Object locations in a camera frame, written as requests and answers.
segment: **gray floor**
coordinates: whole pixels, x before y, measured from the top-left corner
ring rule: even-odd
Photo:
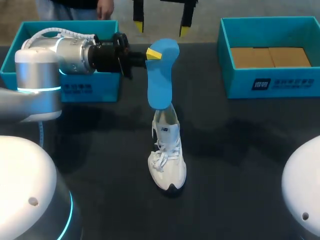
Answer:
[[[145,33],[132,21],[133,1],[115,0],[113,19],[133,44],[172,38],[183,43],[215,42],[220,18],[251,16],[320,17],[319,0],[199,0],[189,34],[179,38],[183,5],[145,0]],[[0,45],[9,45],[22,21],[37,20],[34,0],[0,0]]]

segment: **shoelace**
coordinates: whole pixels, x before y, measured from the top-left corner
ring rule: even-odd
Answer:
[[[174,144],[166,144],[161,141],[156,141],[155,145],[159,150],[154,152],[152,166],[157,171],[163,173],[164,165],[168,160],[177,160],[180,154],[180,137]]]

